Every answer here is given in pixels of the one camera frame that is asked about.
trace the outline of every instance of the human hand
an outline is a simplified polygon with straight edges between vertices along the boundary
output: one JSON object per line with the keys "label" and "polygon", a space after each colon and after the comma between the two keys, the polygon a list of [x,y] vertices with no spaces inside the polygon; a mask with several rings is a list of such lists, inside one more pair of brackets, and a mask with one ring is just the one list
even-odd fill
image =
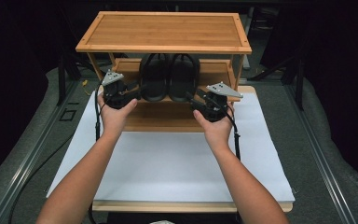
{"label": "human hand", "polygon": [[[231,108],[228,110],[228,114],[232,117],[234,108],[231,103],[227,103],[227,105]],[[212,151],[219,148],[228,148],[228,138],[232,128],[232,123],[228,117],[224,117],[216,122],[210,122],[198,110],[194,110],[193,114],[199,125],[203,128],[205,139]]]}
{"label": "human hand", "polygon": [[127,116],[136,107],[137,100],[131,100],[121,109],[114,109],[106,105],[103,100],[103,93],[98,95],[98,105],[101,110],[101,118],[103,120],[103,135],[119,136],[126,124]]}

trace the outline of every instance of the gray carpet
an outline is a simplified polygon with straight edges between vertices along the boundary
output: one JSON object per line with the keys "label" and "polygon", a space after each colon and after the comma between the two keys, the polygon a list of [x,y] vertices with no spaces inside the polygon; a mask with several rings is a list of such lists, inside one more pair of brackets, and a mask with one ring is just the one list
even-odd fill
{"label": "gray carpet", "polygon": [[[263,69],[258,64],[258,60],[265,41],[268,39],[268,33],[264,32],[253,32],[255,36],[250,36],[254,54],[249,56],[251,70],[242,71],[243,78],[254,76]],[[29,176],[26,171],[19,170],[19,167],[27,168],[24,160],[33,161],[29,168],[33,168],[34,171],[35,167],[75,131],[89,99],[86,91],[91,92],[97,83],[95,75],[90,71],[82,69],[82,74],[82,80],[87,79],[89,84],[83,88],[81,81],[68,80],[68,90],[73,91],[70,91],[61,106],[56,106],[58,100],[57,69],[47,74],[49,88],[45,100],[36,111],[19,143],[0,167],[0,223],[7,222],[10,206],[18,194],[18,189],[9,187],[20,187],[24,181],[24,179],[13,177]],[[267,80],[247,84],[256,88],[283,170],[296,193],[294,209],[287,216],[292,223],[299,224],[358,223],[358,175],[342,160],[336,146],[330,140],[328,122],[312,86],[308,82],[305,83],[303,99],[305,110],[298,111],[293,102],[291,87],[282,86],[279,81],[275,81],[279,76],[278,73],[268,77]],[[327,180],[321,175],[322,168],[315,160],[314,144],[310,141],[310,135],[301,119],[302,116],[306,116],[310,122],[310,127],[328,161],[328,167],[334,174],[341,194],[350,208],[352,217],[348,220],[339,212],[339,206],[332,198],[331,191],[326,184]],[[26,186],[16,204],[13,223],[34,223],[46,200],[46,191],[61,164],[68,144],[64,144],[62,149],[36,173]],[[107,213],[95,212],[94,217],[98,222],[104,222]]]}

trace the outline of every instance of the white paper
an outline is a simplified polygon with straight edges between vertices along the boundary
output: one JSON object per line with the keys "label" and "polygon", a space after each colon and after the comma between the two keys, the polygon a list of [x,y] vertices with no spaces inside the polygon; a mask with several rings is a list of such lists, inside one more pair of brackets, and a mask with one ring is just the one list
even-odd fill
{"label": "white paper", "polygon": [[[95,142],[91,95],[49,194]],[[241,161],[280,203],[295,200],[253,93],[235,103]],[[230,147],[234,150],[231,134]],[[125,202],[232,202],[203,133],[124,132],[94,200]]]}

